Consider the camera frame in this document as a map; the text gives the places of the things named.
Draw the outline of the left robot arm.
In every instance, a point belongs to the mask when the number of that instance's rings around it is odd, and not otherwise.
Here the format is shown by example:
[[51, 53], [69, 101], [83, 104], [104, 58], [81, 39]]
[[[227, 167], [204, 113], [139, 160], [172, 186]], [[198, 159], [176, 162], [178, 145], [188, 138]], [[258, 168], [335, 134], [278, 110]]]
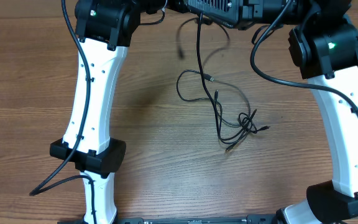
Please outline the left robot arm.
[[116, 223], [114, 174], [126, 151], [109, 134], [117, 78], [140, 15], [164, 10], [166, 1], [78, 1], [75, 44], [78, 79], [70, 123], [50, 155], [72, 162], [85, 186], [86, 212], [78, 223]]

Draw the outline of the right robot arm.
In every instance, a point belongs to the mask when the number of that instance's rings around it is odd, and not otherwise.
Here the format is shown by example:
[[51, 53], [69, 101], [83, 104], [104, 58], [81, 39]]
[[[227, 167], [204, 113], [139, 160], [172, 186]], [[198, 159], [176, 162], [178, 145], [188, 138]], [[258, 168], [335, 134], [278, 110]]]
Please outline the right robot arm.
[[350, 1], [187, 1], [190, 12], [239, 30], [254, 24], [258, 48], [282, 25], [323, 118], [333, 177], [307, 188], [304, 201], [279, 209], [269, 223], [344, 223], [358, 217], [358, 30]]

